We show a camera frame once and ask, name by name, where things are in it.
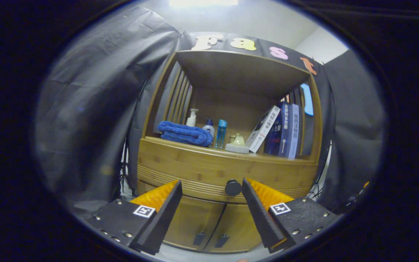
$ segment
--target cabinet door handle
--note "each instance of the cabinet door handle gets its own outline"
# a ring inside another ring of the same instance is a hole
[[[201,233],[196,234],[195,239],[193,239],[193,245],[196,245],[196,246],[201,245],[201,242],[203,241],[205,236],[206,235],[203,233],[203,231]]]
[[[228,241],[229,236],[226,234],[223,234],[218,241],[216,242],[216,245],[214,245],[214,247],[223,247],[224,244],[226,244],[226,242]]]

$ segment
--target cabinet door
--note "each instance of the cabinet door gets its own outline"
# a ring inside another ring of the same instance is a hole
[[[228,237],[221,246],[216,247],[221,237]],[[221,221],[205,248],[205,252],[229,253],[248,251],[261,244],[250,210],[246,204],[228,204]]]
[[[138,182],[140,194],[155,188],[142,181]],[[182,196],[164,242],[185,249],[202,251],[218,224],[223,207],[223,203]],[[198,234],[200,234],[198,237],[201,244],[193,245]]]

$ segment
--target round black knob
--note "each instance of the round black knob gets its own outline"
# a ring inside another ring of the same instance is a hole
[[[226,184],[226,194],[229,196],[236,196],[242,191],[242,186],[237,180],[231,179]]]

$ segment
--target blue bottle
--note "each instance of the blue bottle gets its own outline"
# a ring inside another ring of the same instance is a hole
[[[218,126],[218,135],[216,136],[215,148],[223,149],[224,137],[226,136],[226,127],[227,127],[227,122],[220,119],[219,126]]]

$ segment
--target shelf board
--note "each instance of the shelf board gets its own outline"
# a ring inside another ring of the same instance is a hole
[[[152,136],[146,136],[145,140],[151,141],[157,144],[164,144],[166,146],[176,147],[183,150],[194,151],[203,154],[210,154],[216,155],[226,158],[233,158],[233,159],[242,159],[242,160],[249,160],[249,161],[257,161],[257,162],[267,162],[267,163],[281,163],[281,164],[301,164],[301,165],[310,165],[315,164],[314,161],[305,160],[305,159],[287,159],[280,156],[273,156],[270,154],[265,153],[248,153],[248,154],[241,154],[226,151],[224,149],[216,149],[210,147],[202,147],[202,146],[193,146],[191,144],[183,144],[174,141],[169,141],[166,139],[161,138],[154,138]]]
[[[310,73],[271,58],[219,50],[178,51],[177,61],[196,88],[281,99]]]

